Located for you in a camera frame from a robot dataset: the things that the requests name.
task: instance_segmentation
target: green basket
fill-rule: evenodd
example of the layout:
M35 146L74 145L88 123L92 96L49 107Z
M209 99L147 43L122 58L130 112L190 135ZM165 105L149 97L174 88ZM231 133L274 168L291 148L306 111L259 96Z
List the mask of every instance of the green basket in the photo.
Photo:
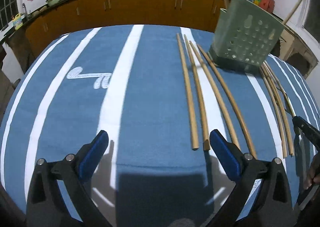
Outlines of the green basket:
M223 67L257 72L279 39L284 26L248 0L232 0L220 18L209 53Z

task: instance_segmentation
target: metal screw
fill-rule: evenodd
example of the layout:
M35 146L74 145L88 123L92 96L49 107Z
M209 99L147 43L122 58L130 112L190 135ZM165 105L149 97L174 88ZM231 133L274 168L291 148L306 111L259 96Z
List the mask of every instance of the metal screw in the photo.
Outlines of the metal screw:
M43 163L44 163L44 159L43 159L43 158L40 158L40 159L37 161L37 164L38 164L39 166L41 166Z
M74 158L75 158L74 154L69 154L69 155L66 156L66 160L67 161L72 161Z
M244 158L250 161L253 159L253 156L250 153L245 153Z
M275 158L275 163L280 165L281 164L281 159L280 158Z

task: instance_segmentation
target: hand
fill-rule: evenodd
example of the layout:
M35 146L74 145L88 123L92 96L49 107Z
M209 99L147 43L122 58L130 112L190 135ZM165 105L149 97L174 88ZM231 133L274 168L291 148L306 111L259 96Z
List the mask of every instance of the hand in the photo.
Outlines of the hand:
M316 175L316 170L320 167L320 153L317 153L312 160L307 172L307 178L303 183L303 188L308 189L313 183L320 183L320 174Z

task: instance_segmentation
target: yellow detergent bottle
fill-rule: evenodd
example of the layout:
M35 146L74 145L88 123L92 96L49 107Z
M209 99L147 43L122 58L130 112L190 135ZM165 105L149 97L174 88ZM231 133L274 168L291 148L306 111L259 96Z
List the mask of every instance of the yellow detergent bottle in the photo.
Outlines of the yellow detergent bottle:
M15 28L15 30L18 30L20 27L22 27L23 25L23 22L22 22L22 17L21 17L21 14L17 14L13 19L12 19L12 22L13 22L13 26Z

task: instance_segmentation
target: blue tablecloth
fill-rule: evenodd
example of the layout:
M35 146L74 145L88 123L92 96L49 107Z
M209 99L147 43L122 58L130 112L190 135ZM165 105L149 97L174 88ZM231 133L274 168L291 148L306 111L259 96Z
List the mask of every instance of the blue tablecloth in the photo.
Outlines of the blue tablecloth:
M212 150L191 148L177 33L181 38L186 34L204 50L214 37L213 33L180 27L123 25L66 34L44 50L15 90L0 128L1 182L19 208L26 210L26 193L37 159L61 160L104 129L110 145L88 188L114 226L176 226L180 222L201 226L213 217L234 183ZM318 128L318 107L301 74L273 56L267 61L295 113ZM201 67L198 72L209 131L218 128L231 141ZM263 80L221 69L220 73L243 114L258 158L282 158L275 112ZM197 103L191 69L189 75ZM212 76L241 150L248 152L228 98L213 72ZM195 108L201 143L198 105ZM290 126L294 137L292 123ZM314 155L308 140L294 141L296 156L282 159L292 204ZM79 219L63 183L59 185L71 215ZM249 212L257 190L240 217Z

